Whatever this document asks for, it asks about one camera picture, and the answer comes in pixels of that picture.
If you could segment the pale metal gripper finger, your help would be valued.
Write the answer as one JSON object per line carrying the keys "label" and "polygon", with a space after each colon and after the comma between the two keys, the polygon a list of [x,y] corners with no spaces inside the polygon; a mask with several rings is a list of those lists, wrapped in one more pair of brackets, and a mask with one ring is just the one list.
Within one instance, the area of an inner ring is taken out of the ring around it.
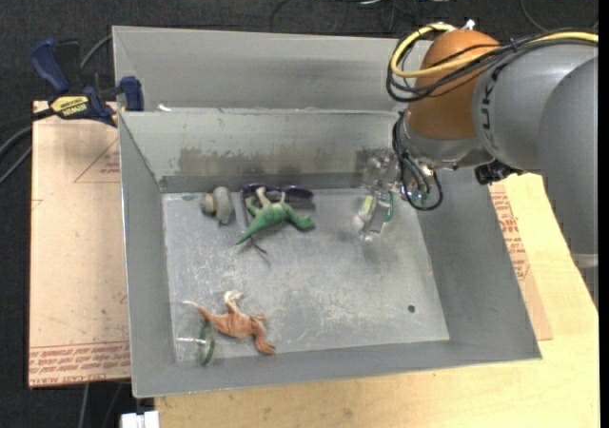
{"label": "pale metal gripper finger", "polygon": [[390,220],[390,202],[385,199],[374,199],[371,208],[371,232],[381,233],[384,224]]}
{"label": "pale metal gripper finger", "polygon": [[372,232],[370,226],[372,225],[373,211],[371,210],[370,204],[363,205],[358,211],[358,219],[361,222],[361,228],[358,232],[359,237],[362,241],[371,242]]}

